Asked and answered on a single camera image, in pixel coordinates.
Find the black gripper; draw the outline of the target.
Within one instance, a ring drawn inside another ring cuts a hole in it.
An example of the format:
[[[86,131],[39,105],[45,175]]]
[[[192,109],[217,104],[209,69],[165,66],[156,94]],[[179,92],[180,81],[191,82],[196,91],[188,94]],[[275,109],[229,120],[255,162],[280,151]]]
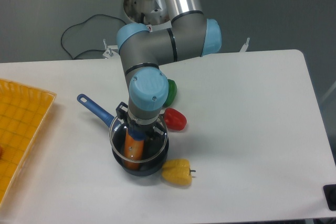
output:
[[[164,131],[155,126],[158,115],[151,119],[140,119],[134,115],[128,115],[128,105],[124,102],[116,108],[117,121],[128,125],[128,134],[130,136],[147,136],[151,142],[164,141]]]

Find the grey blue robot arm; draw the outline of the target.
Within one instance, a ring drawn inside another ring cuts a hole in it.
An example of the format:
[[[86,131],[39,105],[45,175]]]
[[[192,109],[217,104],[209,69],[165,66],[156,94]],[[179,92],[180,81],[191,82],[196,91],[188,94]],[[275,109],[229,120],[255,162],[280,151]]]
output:
[[[142,22],[124,25],[117,45],[129,91],[128,133],[145,139],[169,93],[159,67],[216,53],[222,46],[221,29],[205,18],[200,0],[164,0],[171,26],[150,31]]]

